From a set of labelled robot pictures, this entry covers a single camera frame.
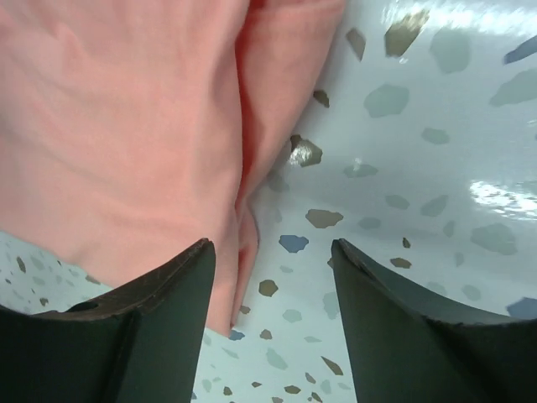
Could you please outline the salmon pink t-shirt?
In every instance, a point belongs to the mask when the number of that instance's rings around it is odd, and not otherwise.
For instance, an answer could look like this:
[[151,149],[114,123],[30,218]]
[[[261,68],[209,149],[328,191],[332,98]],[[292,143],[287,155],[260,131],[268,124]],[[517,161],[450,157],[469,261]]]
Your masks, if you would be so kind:
[[119,286],[207,238],[228,335],[251,198],[310,100],[343,1],[4,1],[1,229]]

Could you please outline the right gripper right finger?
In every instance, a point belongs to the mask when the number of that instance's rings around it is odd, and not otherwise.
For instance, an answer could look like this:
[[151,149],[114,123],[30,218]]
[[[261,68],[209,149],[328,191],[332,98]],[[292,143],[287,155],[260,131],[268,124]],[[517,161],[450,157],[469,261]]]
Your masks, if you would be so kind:
[[332,243],[360,402],[533,402],[536,321],[477,309]]

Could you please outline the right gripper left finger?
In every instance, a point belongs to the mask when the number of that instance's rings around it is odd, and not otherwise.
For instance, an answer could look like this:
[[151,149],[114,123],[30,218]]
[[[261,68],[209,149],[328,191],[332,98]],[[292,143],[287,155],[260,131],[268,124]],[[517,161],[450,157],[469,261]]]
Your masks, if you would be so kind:
[[71,309],[1,309],[4,402],[188,402],[216,254],[211,241]]

